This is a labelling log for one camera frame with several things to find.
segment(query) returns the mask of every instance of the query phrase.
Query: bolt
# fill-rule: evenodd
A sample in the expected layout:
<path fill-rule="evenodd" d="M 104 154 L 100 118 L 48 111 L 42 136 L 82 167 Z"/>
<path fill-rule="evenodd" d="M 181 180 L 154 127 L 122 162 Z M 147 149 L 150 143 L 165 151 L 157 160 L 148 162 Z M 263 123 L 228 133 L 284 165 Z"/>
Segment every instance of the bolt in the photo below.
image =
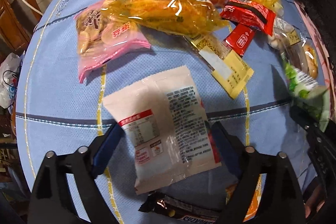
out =
<path fill-rule="evenodd" d="M 254 149 L 253 146 L 246 146 L 246 147 L 245 147 L 245 151 L 246 151 L 247 153 L 254 153 L 255 149 Z"/>
<path fill-rule="evenodd" d="M 287 154 L 285 152 L 279 152 L 279 157 L 282 158 L 282 159 L 285 159 L 287 158 Z"/>
<path fill-rule="evenodd" d="M 81 146 L 80 148 L 78 148 L 78 152 L 83 154 L 88 150 L 87 146 Z"/>
<path fill-rule="evenodd" d="M 46 153 L 45 156 L 46 156 L 47 158 L 51 158 L 53 155 L 55 155 L 55 152 L 54 152 L 54 151 L 49 151 L 49 152 Z"/>

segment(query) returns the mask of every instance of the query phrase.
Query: red snack package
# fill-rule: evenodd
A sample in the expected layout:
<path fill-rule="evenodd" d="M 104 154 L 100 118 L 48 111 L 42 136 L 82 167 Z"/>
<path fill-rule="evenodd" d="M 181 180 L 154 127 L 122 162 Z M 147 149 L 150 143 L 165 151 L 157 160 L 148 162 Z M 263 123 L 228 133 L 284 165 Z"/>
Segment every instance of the red snack package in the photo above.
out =
<path fill-rule="evenodd" d="M 246 25 L 238 24 L 223 42 L 229 44 L 236 53 L 243 56 L 247 47 L 250 45 L 254 34 L 255 30 Z"/>
<path fill-rule="evenodd" d="M 273 35 L 275 13 L 254 1 L 229 0 L 220 15 L 225 19 L 256 27 L 270 36 Z"/>

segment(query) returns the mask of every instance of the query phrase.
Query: table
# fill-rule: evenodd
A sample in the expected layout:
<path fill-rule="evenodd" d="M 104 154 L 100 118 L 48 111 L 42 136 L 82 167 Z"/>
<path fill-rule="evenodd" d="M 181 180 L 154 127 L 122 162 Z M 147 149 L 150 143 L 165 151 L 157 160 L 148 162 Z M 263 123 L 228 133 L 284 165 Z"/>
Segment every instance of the table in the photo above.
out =
<path fill-rule="evenodd" d="M 152 49 L 130 52 L 92 72 L 86 83 L 78 83 L 76 42 L 73 17 L 99 0 L 53 0 L 38 24 L 23 63 L 16 101 L 16 131 L 23 170 L 32 189 L 34 177 L 45 153 L 74 152 L 88 145 L 111 124 L 111 115 L 101 99 L 148 75 L 186 65 L 203 100 L 210 122 L 221 121 L 230 134 L 249 142 L 260 153 L 288 154 L 299 184 L 304 189 L 314 176 L 307 172 L 308 144 L 289 117 L 289 95 L 278 53 L 258 32 L 244 60 L 255 73 L 236 100 L 204 69 L 202 63 L 186 52 L 169 35 L 144 29 Z M 284 19 L 310 35 L 293 0 L 282 0 Z M 228 29 L 217 35 L 225 38 Z M 322 71 L 318 82 L 324 84 Z M 249 111 L 246 108 L 249 99 Z M 134 148 L 122 138 L 109 163 L 109 172 L 96 183 L 106 203 L 120 223 L 179 223 L 156 214 L 138 212 L 146 195 L 135 194 Z M 75 187 L 68 176 L 70 191 L 80 217 L 88 219 Z M 235 181 L 225 166 L 194 175 L 165 187 L 163 191 L 186 202 L 207 208 L 221 208 L 225 188 Z"/>

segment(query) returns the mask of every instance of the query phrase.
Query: white plastic bag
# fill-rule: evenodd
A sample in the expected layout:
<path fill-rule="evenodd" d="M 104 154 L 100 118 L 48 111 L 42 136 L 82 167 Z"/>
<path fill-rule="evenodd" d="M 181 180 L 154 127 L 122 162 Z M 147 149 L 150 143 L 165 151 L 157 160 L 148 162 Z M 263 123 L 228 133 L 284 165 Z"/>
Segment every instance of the white plastic bag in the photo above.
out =
<path fill-rule="evenodd" d="M 21 63 L 20 58 L 10 53 L 0 65 L 0 106 L 8 108 L 14 98 L 17 83 L 14 74 Z"/>

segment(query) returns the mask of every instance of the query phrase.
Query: white snack bag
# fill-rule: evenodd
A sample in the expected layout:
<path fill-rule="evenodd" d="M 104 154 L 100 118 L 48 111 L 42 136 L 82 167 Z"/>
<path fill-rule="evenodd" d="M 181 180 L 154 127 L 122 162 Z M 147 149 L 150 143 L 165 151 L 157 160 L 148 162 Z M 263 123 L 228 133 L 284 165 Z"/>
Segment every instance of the white snack bag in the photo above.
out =
<path fill-rule="evenodd" d="M 186 66 L 135 82 L 103 105 L 134 145 L 137 194 L 221 166 Z"/>

